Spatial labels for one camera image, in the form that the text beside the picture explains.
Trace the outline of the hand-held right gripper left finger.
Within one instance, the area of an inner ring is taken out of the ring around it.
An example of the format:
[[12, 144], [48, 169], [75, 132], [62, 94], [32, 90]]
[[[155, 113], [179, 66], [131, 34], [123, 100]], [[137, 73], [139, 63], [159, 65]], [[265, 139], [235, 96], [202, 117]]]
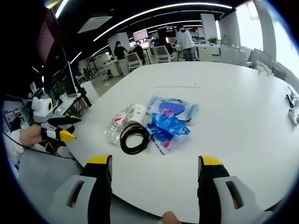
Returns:
[[109, 224], [112, 199], [112, 155], [91, 158], [54, 193], [52, 224]]

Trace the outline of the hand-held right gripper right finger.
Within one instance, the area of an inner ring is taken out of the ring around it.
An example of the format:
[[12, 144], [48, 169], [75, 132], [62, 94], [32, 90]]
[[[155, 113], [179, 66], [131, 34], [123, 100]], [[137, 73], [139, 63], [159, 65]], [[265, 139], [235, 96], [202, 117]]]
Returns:
[[247, 185], [210, 156], [198, 158], [197, 197], [200, 224], [263, 224], [272, 215], [257, 205]]

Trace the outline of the person's left hand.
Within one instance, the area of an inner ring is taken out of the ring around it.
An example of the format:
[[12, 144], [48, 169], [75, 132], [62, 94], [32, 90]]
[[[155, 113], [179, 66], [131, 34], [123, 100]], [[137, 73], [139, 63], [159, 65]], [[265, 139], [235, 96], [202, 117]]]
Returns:
[[20, 130], [20, 143], [24, 146], [32, 146], [42, 142], [41, 127], [39, 125], [32, 125], [28, 129]]

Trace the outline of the person's right hand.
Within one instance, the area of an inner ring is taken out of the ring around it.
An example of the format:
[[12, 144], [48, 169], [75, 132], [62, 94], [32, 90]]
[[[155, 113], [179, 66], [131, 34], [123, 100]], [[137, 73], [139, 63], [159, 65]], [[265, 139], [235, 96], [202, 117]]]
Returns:
[[167, 211], [162, 216], [163, 224], [182, 224], [172, 211]]

